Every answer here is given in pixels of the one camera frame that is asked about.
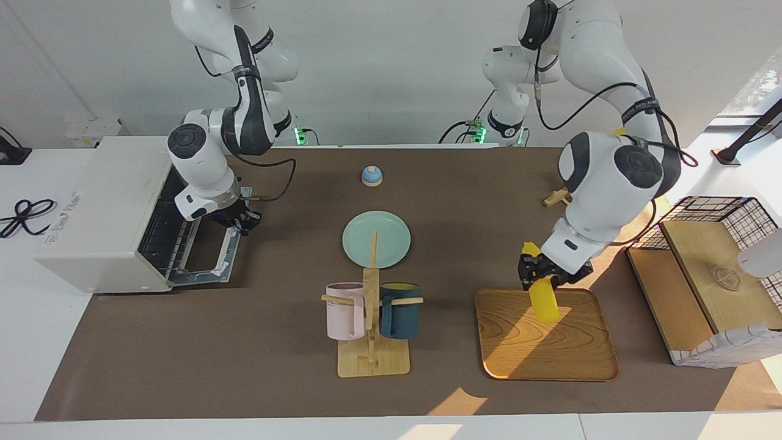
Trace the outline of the white toaster oven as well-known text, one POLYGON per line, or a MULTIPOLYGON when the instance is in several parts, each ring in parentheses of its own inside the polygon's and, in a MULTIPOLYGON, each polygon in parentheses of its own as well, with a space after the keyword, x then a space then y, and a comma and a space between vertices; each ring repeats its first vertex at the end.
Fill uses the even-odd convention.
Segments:
POLYGON ((187 222, 174 203, 184 187, 164 137, 106 137, 35 259, 95 295, 227 282, 240 240, 236 229, 224 234, 214 268, 185 267, 200 220, 187 222))

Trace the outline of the pale green plate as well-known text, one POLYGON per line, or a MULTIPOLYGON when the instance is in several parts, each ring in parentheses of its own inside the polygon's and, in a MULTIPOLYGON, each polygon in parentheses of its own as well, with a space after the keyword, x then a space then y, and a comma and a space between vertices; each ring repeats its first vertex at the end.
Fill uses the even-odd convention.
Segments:
POLYGON ((377 268, 389 268, 405 258, 411 246, 407 224, 387 211, 367 211, 352 218, 342 234, 343 250, 351 261, 362 267, 370 266, 374 233, 377 234, 377 268))

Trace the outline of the wooden serving tray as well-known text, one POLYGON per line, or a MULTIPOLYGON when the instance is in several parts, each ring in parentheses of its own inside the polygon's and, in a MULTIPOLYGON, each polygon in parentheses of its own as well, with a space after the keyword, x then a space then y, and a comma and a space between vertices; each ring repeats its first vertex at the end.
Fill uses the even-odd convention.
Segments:
POLYGON ((481 365, 501 381, 613 381, 619 366, 594 293, 556 290, 560 317, 540 323, 519 289, 483 288, 475 295, 481 365))

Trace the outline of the brown table mat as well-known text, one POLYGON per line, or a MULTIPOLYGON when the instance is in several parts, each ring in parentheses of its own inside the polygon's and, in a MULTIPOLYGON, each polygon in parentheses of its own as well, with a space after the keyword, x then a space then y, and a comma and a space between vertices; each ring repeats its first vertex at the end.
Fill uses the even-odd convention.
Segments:
POLYGON ((93 297, 37 420, 366 417, 782 409, 760 363, 675 367, 624 254, 586 280, 615 351, 606 383, 497 381, 481 367, 475 293, 519 286, 522 243, 550 234, 559 208, 557 148, 278 150, 296 177, 242 239, 228 284, 170 295, 93 297), (378 166, 382 184, 361 172, 378 166), (411 372, 341 379, 320 296, 358 281, 343 252, 347 222, 389 211, 412 233, 382 279, 422 286, 411 372))

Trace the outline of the dark blue mug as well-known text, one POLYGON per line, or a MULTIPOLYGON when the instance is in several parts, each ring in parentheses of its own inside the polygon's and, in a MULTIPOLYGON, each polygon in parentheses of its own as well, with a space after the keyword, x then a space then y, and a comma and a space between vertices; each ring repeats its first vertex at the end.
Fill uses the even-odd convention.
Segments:
POLYGON ((380 334, 386 338, 409 340, 419 331, 421 306, 393 304, 395 299, 421 298, 421 287, 412 282, 383 282, 380 286, 380 334))

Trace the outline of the pink mug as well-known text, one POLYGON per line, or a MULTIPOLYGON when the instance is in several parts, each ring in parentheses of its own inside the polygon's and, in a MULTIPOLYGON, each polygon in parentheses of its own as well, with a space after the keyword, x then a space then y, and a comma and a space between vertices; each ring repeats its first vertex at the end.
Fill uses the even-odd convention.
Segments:
POLYGON ((367 329, 363 283, 333 282, 325 287, 325 293, 349 301, 348 304, 325 303, 327 336, 333 340, 357 340, 364 337, 367 329))

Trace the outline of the white power strip box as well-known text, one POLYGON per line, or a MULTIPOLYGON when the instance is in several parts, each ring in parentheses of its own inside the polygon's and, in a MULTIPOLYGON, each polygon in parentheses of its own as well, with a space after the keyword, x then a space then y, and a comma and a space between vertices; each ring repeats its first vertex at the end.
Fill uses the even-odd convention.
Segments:
POLYGON ((69 123, 65 137, 72 148, 94 149, 107 136, 129 136, 130 131, 118 118, 95 118, 69 123))

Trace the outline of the clear glass cup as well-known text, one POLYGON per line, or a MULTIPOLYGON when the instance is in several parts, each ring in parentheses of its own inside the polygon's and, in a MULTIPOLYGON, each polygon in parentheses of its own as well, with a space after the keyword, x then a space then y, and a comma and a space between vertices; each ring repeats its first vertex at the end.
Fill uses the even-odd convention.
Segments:
POLYGON ((741 285, 739 273, 725 266, 715 266, 712 268, 712 275, 718 286, 729 292, 737 292, 741 285))

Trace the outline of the wooden mug rack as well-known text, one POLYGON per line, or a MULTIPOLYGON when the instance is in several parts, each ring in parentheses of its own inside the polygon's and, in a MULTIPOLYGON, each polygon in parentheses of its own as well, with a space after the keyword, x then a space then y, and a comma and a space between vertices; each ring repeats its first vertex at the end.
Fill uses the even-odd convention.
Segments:
POLYGON ((363 318, 366 332, 361 338, 338 341, 336 372, 340 378, 407 374, 411 369, 408 343, 385 338, 379 332, 382 299, 376 262, 378 243, 379 234, 373 231, 369 266, 363 269, 363 318))

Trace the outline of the white checkered cloth liner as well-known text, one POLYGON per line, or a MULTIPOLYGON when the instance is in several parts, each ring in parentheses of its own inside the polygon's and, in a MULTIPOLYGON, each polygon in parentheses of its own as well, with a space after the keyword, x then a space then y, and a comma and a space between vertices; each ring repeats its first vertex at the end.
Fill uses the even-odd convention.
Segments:
POLYGON ((782 329, 770 329, 763 323, 729 329, 692 350, 670 350, 668 354, 677 367, 740 367, 782 354, 782 329))

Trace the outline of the white rounded cylinder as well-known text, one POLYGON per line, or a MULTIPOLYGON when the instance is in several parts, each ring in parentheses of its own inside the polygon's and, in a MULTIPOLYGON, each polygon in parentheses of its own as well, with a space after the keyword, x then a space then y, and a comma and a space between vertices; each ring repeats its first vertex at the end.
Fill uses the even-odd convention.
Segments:
POLYGON ((741 270, 758 279, 782 271, 782 228, 743 249, 736 259, 741 270))

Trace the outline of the black clamp stand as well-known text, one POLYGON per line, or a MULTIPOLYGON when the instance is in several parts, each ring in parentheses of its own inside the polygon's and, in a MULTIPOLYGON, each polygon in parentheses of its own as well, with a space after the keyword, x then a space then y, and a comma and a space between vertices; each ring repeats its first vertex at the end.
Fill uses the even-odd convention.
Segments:
POLYGON ((32 148, 23 147, 14 134, 0 126, 0 165, 20 165, 31 153, 32 148))

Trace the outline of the black tripod leg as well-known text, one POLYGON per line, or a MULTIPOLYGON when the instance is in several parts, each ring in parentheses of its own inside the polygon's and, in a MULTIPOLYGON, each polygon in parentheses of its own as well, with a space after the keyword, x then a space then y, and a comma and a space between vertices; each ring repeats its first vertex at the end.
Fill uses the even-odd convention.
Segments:
POLYGON ((773 128, 770 128, 771 123, 780 118, 782 114, 782 98, 779 98, 776 103, 771 106, 752 126, 744 131, 734 142, 727 148, 721 148, 721 150, 712 150, 712 156, 716 161, 723 166, 740 166, 741 163, 737 159, 737 154, 740 149, 748 143, 760 139, 759 135, 761 131, 770 133, 773 128))

